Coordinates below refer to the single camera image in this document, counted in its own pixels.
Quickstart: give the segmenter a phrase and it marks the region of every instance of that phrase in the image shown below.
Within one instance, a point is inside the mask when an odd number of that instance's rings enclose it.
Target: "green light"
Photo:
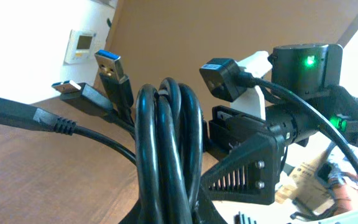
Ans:
[[[331,124],[333,124],[333,126],[340,130],[340,131],[345,131],[346,130],[346,126],[347,126],[347,121],[345,119],[342,119],[338,116],[332,116],[329,119],[329,122],[331,122]]]
[[[305,62],[306,66],[311,67],[314,65],[314,63],[316,63],[316,61],[314,60],[314,55],[308,56],[308,58],[306,59],[306,62]]]

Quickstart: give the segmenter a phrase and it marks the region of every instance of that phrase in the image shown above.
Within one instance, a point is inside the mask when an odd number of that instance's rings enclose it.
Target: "screw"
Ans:
[[[256,162],[256,167],[258,167],[258,169],[264,168],[265,167],[265,161]]]
[[[255,182],[255,186],[256,186],[256,188],[258,188],[258,189],[263,189],[263,188],[265,188],[265,182],[263,182],[263,181],[257,181],[257,182]]]

